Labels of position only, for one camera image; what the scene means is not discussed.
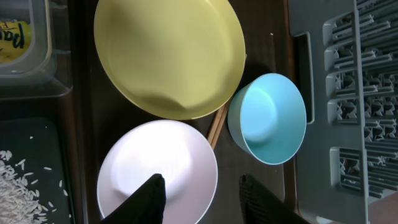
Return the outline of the pile of white rice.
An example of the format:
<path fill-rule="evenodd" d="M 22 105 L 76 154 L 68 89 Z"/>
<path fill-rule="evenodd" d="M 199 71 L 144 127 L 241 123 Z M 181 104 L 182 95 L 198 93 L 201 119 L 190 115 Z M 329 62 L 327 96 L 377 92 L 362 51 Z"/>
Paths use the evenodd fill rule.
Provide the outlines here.
<path fill-rule="evenodd" d="M 74 223 L 58 139 L 1 138 L 1 223 Z"/>

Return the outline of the pink bowl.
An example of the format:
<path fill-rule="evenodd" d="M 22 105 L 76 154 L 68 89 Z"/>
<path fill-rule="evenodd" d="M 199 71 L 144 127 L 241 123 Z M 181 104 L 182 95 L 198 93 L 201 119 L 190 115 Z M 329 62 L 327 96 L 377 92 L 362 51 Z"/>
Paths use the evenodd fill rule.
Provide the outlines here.
<path fill-rule="evenodd" d="M 166 119 L 133 128 L 109 150 L 97 180 L 101 216 L 109 216 L 154 174 L 165 180 L 163 222 L 199 223 L 215 196 L 216 157 L 202 133 Z"/>

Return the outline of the yellow plate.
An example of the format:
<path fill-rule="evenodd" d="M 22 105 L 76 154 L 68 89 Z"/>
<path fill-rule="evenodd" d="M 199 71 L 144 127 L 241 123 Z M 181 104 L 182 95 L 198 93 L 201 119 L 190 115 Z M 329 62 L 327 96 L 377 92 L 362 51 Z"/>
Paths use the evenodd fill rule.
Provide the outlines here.
<path fill-rule="evenodd" d="M 243 30 L 227 0 L 99 0 L 93 31 L 113 85 L 162 118 L 215 112 L 243 76 Z"/>

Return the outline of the green orange snack wrapper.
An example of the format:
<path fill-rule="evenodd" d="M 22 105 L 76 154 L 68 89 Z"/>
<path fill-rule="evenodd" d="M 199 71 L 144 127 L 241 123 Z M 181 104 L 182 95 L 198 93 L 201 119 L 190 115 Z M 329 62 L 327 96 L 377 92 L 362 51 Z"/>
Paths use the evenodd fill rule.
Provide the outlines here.
<path fill-rule="evenodd" d="M 25 21 L 1 21 L 1 64 L 21 57 L 31 43 L 31 25 Z"/>

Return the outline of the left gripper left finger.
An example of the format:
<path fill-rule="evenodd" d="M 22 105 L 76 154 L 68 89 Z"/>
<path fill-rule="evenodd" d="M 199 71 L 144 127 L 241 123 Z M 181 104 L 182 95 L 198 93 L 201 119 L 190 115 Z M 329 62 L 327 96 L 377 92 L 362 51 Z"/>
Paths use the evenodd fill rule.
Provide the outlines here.
<path fill-rule="evenodd" d="M 101 224 L 162 224 L 165 204 L 165 180 L 154 174 Z"/>

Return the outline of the light blue bowl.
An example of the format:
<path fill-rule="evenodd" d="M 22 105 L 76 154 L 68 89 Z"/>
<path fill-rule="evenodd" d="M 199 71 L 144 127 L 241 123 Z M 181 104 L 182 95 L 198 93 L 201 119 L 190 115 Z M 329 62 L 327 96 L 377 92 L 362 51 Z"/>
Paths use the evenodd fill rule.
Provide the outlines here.
<path fill-rule="evenodd" d="M 299 150 L 307 127 L 301 93 L 287 77 L 267 73 L 234 96 L 228 129 L 246 153 L 268 165 L 279 165 Z"/>

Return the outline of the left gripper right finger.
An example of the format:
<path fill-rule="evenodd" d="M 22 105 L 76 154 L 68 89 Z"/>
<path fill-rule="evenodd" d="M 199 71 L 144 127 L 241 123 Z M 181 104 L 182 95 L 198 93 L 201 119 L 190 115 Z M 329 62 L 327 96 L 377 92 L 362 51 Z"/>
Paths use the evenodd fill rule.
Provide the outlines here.
<path fill-rule="evenodd" d="M 244 224 L 309 224 L 249 174 L 239 178 L 239 201 Z"/>

